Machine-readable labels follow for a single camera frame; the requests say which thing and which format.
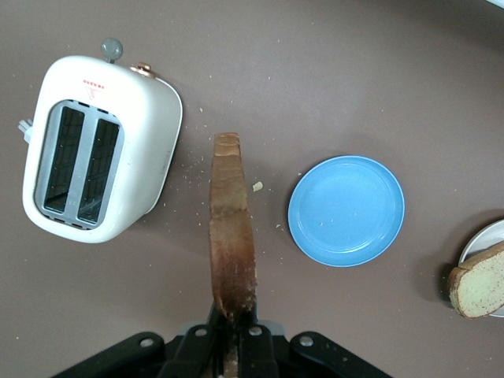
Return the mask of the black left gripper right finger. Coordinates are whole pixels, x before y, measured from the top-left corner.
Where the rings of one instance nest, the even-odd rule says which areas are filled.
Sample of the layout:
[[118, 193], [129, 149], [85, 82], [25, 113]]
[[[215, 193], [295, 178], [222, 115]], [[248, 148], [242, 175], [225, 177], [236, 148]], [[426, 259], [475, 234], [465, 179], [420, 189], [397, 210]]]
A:
[[318, 332], [301, 332], [291, 339], [277, 325], [260, 322], [257, 307], [238, 323], [239, 377], [388, 377]]

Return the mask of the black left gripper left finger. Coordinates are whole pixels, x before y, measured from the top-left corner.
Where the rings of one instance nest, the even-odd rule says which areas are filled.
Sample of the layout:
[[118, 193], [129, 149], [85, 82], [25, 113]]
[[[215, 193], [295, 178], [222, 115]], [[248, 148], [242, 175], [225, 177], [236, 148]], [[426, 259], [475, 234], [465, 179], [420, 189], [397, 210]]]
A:
[[223, 317], [211, 307], [204, 323], [166, 342], [140, 332], [57, 373], [56, 377], [200, 377], [207, 369]]

